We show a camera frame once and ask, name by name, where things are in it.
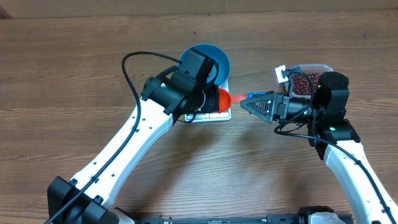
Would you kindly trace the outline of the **orange scoop with blue handle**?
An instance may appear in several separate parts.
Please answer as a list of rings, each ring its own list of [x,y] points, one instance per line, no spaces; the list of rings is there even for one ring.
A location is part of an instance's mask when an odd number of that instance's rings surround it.
[[[242,95],[230,95],[225,89],[219,88],[219,110],[218,113],[228,111],[233,103],[240,103],[243,100],[254,98],[255,96],[266,95],[266,92],[252,92]]]

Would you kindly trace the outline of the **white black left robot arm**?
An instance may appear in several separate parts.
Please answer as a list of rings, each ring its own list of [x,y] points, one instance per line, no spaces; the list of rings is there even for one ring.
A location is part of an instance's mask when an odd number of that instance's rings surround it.
[[[47,189],[47,223],[134,223],[113,208],[121,187],[147,150],[183,114],[217,111],[218,85],[209,75],[218,62],[192,47],[183,60],[132,90],[136,107],[105,148],[69,181],[56,177]]]

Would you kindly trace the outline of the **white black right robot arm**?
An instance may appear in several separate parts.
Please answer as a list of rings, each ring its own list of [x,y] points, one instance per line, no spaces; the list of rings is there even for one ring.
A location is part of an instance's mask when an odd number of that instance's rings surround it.
[[[310,98],[292,94],[255,93],[240,102],[249,113],[272,123],[281,136],[308,139],[339,180],[358,223],[397,223],[391,199],[364,153],[361,139],[345,118],[348,77],[338,72],[320,75],[310,86]]]

